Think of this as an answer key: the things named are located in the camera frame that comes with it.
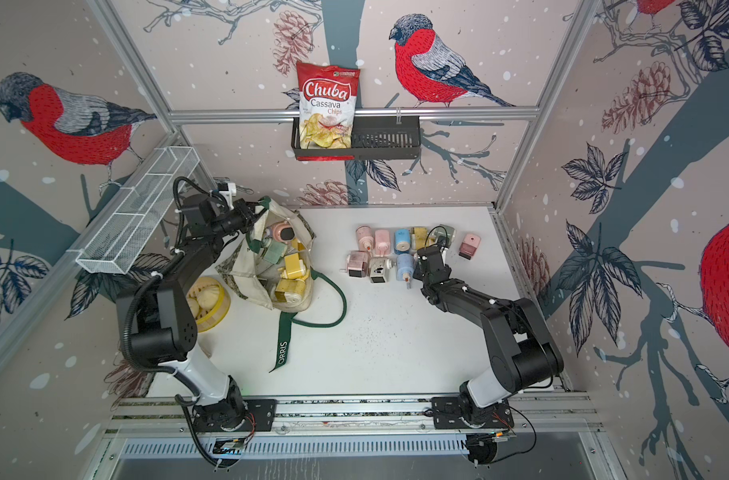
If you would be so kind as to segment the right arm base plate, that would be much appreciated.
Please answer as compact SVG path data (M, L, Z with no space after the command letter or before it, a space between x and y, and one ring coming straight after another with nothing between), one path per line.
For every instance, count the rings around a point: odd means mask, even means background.
M478 407L466 395L433 397L424 411L438 430L498 429L510 430L514 425L512 409L506 402Z

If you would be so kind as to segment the pink black-faced pencil sharpener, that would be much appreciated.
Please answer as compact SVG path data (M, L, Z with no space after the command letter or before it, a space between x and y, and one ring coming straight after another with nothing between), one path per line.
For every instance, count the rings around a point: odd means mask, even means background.
M368 251L351 251L346 256L346 265L342 273L354 278L367 278L370 274L371 256Z

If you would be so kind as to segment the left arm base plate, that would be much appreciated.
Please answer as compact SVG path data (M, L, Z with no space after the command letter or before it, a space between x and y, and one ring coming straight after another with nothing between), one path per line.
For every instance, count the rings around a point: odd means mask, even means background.
M270 432L276 416L276 399L244 400L236 408L228 400L194 406L194 429L198 433Z

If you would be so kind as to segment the cream pencil sharpener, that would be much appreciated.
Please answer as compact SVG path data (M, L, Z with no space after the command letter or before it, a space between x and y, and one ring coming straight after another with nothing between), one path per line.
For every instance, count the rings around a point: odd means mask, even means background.
M370 280L374 284L387 283L394 267L394 261L388 257L375 257L370 261Z

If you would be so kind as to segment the cream green-handled tote bag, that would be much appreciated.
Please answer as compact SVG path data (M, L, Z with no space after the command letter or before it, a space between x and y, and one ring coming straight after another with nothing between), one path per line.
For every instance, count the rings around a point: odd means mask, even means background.
M226 281L228 287L238 294L238 297L268 310L280 312L278 338L276 338L276 360L274 360L274 369L278 370L288 362L290 342L292 342L292 328L296 325L312 329L326 329L338 326L346 319L346 314L348 314L348 299L346 299L344 291L334 281L312 266L312 246L314 246L316 233L312 231L302 214L280 205L278 201L270 197L258 200L258 204L262 206L262 218L244 236L244 239L236 246L236 250L228 254L224 260L218 262L214 269L222 277L222 280ZM283 221L290 222L290 225L294 227L294 232L296 232L296 238L290 244L286 244L288 245L286 255L300 254L300 258L306 262L306 266L310 269L306 274L306 278L302 279L306 281L306 296L300 304L296 305L280 303L274 297L276 284L282 279L280 277L280 268L284 266L284 259L278 265L272 265L262 260L264 246L271 239L274 240L272 234L270 234L270 226ZM318 280L328 284L340 296L340 301L342 301L340 316L332 322L310 322L298 318L298 314L310 307L312 298L314 298L314 284Z

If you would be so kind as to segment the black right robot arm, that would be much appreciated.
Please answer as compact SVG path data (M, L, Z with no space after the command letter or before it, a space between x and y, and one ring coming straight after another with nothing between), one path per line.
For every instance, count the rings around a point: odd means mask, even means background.
M424 298L484 333L489 367L460 387L460 410L466 422L483 424L503 401L563 373L563 356L535 302L496 298L474 290L452 276L438 245L420 249L417 264Z

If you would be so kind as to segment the pink square pencil sharpener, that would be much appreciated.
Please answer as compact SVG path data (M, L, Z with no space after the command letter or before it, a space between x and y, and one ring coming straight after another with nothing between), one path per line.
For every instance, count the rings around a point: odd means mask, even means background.
M466 260L472 260L481 245L480 236L474 233L468 233L459 248L459 256Z

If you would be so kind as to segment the light blue pencil sharpener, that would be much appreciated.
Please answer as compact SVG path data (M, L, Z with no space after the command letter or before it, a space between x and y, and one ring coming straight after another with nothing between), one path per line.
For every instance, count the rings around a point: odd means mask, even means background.
M415 273L415 258L410 253L400 253L397 256L397 280L411 288Z

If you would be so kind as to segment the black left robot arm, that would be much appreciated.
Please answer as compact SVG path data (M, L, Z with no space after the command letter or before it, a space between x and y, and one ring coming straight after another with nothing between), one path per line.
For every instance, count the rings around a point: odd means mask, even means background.
M174 256L142 285L118 296L120 352L134 370L170 374L186 386L192 397L178 396L176 402L188 417L198 417L208 427L236 428L248 409L236 381L198 346L188 292L222 250L250 233L268 208L242 199L228 203L220 192L184 176L172 182L172 196L180 220Z

